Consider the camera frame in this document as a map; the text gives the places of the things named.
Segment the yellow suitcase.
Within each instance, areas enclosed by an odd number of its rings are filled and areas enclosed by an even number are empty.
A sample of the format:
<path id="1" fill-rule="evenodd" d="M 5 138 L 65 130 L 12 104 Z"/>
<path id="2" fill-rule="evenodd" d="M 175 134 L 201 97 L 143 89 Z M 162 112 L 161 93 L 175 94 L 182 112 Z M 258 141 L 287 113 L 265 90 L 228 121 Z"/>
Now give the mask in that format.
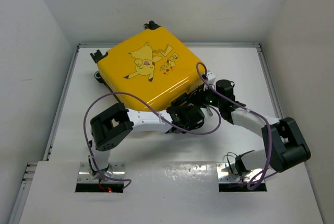
<path id="1" fill-rule="evenodd" d="M 127 108 L 165 110 L 173 100 L 191 93 L 206 72 L 201 59 L 165 27 L 154 21 L 109 50 L 91 53 L 99 81 Z"/>

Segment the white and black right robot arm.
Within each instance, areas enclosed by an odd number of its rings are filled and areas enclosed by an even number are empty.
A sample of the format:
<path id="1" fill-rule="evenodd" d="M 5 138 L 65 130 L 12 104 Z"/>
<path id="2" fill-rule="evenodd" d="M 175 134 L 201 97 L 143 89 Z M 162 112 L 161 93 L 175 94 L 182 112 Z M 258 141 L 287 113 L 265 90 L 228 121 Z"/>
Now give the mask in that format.
<path id="1" fill-rule="evenodd" d="M 311 158 L 311 151 L 295 119 L 263 116 L 247 109 L 236 101 L 232 81 L 218 80 L 213 87 L 215 76 L 209 72 L 201 74 L 200 79 L 204 82 L 203 87 L 190 98 L 218 109 L 224 120 L 251 131 L 263 140 L 262 150 L 236 156 L 231 170 L 237 175 L 258 168 L 271 168 L 281 173 Z"/>

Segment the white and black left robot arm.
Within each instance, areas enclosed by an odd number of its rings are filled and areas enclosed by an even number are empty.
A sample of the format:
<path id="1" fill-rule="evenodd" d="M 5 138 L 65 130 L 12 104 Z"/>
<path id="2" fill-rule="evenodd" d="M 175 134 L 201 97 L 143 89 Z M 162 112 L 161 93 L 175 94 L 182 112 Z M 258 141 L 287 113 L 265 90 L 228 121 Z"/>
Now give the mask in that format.
<path id="1" fill-rule="evenodd" d="M 128 109 L 123 103 L 116 103 L 90 120 L 91 175 L 94 179 L 109 179 L 107 170 L 110 150 L 117 147 L 130 133 L 185 134 L 201 128 L 205 119 L 212 116 L 213 113 L 208 107 L 195 106 L 191 103 L 169 107 L 157 114 Z"/>

